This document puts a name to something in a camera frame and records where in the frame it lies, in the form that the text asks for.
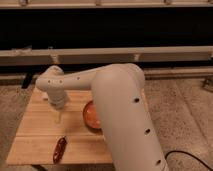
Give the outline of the thin pale gripper finger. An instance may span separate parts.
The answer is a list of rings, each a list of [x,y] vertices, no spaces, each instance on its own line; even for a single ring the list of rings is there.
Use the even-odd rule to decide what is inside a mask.
[[[61,122],[61,116],[62,116],[62,109],[56,110],[56,123]]]

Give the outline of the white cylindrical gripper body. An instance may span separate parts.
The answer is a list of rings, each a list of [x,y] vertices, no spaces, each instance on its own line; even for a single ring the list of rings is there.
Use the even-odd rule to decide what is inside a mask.
[[[64,90],[48,91],[48,102],[56,110],[62,109],[68,101],[68,95]]]

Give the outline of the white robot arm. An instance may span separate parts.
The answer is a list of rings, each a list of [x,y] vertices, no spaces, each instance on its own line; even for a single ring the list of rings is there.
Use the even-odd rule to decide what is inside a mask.
[[[65,74],[49,67],[36,87],[54,108],[66,104],[68,90],[89,90],[116,171],[169,171],[142,97],[145,77],[135,64],[111,64]]]

